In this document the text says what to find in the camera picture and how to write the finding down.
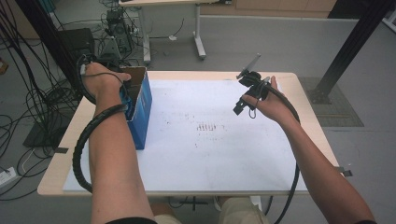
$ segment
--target forearm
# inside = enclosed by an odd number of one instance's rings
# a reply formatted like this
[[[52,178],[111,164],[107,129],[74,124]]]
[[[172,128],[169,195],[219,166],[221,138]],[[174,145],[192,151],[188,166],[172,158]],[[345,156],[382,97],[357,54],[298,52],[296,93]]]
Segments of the forearm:
[[[95,115],[119,104],[118,90],[101,91],[96,96]],[[91,134],[90,169],[92,222],[119,217],[152,218],[134,141],[122,112],[104,120]]]
[[[281,124],[304,182],[329,223],[374,220],[366,202],[319,151],[296,120]]]

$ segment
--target power strip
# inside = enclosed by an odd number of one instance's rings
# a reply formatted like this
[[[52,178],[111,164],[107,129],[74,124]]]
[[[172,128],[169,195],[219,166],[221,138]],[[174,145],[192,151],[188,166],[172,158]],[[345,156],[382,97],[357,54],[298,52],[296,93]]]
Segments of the power strip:
[[[0,173],[0,188],[4,187],[5,185],[11,183],[13,180],[17,179],[18,176],[15,173],[14,167],[10,167],[6,171]]]

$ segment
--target cardboard box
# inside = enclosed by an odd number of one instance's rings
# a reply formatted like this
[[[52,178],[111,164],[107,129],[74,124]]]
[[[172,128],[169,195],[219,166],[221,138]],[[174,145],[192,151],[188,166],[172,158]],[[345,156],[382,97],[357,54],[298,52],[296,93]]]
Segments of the cardboard box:
[[[131,81],[126,83],[132,107],[125,113],[136,149],[144,149],[149,126],[151,110],[151,90],[146,67],[125,67],[123,72],[131,74]]]

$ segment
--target whiteboard surface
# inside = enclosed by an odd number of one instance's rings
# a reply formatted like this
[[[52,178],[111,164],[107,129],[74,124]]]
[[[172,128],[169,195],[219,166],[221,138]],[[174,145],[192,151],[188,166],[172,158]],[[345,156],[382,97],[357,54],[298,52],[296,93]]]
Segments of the whiteboard surface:
[[[151,80],[150,87],[146,146],[137,151],[148,194],[288,193],[295,159],[282,129],[260,112],[251,119],[248,107],[233,112],[246,87],[236,80]],[[81,167],[90,182],[88,145]],[[64,190],[85,190],[72,169]],[[297,190],[307,191],[301,178]]]

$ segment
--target black sleeve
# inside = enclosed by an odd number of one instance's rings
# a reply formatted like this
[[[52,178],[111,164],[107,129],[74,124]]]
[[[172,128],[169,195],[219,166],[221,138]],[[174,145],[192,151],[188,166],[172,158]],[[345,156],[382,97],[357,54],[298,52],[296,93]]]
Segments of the black sleeve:
[[[157,222],[145,217],[124,217],[107,222],[107,224],[157,224]]]
[[[363,220],[363,221],[357,222],[356,224],[376,224],[376,222],[374,222],[372,220]]]

